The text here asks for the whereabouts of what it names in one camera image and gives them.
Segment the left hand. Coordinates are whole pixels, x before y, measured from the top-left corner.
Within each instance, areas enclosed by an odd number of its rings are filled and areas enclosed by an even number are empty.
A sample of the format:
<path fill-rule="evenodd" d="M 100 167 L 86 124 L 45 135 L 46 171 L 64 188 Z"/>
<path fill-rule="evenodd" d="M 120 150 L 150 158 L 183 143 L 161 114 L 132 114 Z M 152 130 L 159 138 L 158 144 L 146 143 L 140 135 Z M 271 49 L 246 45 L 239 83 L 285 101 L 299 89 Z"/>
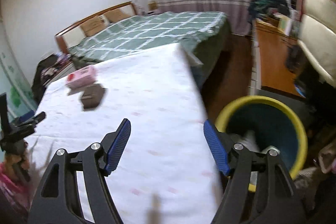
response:
<path fill-rule="evenodd" d="M 13 181 L 27 185 L 30 182 L 28 143 L 22 139 L 7 143 L 5 149 L 5 174 Z"/>

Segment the pink fuzzy sleeve forearm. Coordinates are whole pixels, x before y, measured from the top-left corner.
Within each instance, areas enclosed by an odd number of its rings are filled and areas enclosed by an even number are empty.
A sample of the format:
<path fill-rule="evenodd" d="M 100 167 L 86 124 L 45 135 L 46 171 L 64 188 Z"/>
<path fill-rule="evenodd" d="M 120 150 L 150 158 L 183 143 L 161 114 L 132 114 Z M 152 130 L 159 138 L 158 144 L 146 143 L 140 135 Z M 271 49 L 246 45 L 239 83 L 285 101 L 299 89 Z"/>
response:
<path fill-rule="evenodd" d="M 5 174 L 5 164 L 1 163 L 1 191 L 10 205 L 19 214 L 28 214 L 31 207 L 31 184 L 15 181 Z"/>

